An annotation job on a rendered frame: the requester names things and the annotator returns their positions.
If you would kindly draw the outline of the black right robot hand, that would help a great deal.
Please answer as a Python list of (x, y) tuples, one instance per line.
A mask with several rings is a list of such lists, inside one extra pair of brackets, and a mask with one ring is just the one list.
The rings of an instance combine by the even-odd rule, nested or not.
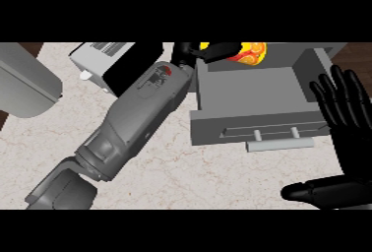
[(372, 210), (372, 101), (352, 70), (329, 68), (310, 82), (343, 174), (282, 188), (288, 201), (321, 210)]

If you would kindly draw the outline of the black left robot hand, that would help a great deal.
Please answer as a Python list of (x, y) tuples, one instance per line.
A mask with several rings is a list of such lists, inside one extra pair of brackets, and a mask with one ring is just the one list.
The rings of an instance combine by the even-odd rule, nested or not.
[(201, 48), (200, 42), (176, 42), (170, 63), (194, 67), (198, 59), (205, 63), (220, 61), (236, 56), (241, 49), (239, 42), (211, 42), (205, 49)]

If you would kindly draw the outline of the yellow and orange cup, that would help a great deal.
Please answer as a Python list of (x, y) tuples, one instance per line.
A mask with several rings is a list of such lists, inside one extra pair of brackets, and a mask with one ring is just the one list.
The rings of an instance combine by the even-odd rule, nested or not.
[[(201, 48), (205, 49), (208, 47), (210, 42), (201, 43)], [(242, 63), (245, 65), (257, 65), (266, 56), (267, 51), (267, 43), (266, 42), (241, 42), (242, 49), (236, 56), (226, 58), (223, 60), (229, 60), (232, 62)]]

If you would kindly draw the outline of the grey open drawer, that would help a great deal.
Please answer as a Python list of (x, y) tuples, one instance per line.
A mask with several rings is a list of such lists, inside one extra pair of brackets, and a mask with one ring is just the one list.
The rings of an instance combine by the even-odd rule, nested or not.
[(322, 48), (307, 49), (290, 67), (263, 68), (222, 60), (198, 62), (200, 107), (219, 115), (318, 111), (310, 81), (329, 73)]

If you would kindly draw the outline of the grey drawer front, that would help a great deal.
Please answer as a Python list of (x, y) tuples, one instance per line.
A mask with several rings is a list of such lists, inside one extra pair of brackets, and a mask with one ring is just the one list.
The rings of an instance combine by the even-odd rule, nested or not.
[(201, 111), (191, 112), (191, 142), (194, 146), (254, 142), (254, 131), (260, 131), (263, 141), (294, 137), (295, 127), (300, 136), (328, 135), (326, 121), (319, 111), (266, 115), (210, 117)]

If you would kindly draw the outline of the grey cabinet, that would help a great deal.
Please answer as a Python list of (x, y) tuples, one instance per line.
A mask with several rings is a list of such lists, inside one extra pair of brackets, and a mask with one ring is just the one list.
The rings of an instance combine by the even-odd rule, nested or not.
[(322, 48), (329, 58), (338, 53), (346, 42), (269, 42), (267, 52), (259, 66), (263, 68), (290, 67), (307, 49)]

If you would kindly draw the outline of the white and black toaster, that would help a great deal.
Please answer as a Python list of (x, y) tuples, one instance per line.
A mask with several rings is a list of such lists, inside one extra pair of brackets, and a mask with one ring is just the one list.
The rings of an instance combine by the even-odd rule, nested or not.
[(120, 97), (163, 51), (161, 42), (83, 42), (70, 59), (81, 70), (80, 79)]

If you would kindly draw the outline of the grey rounded appliance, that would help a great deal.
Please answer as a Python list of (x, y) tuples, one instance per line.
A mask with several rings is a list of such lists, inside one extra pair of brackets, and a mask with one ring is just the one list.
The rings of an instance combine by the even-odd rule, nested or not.
[(0, 42), (0, 110), (19, 118), (58, 103), (62, 81), (18, 42)]

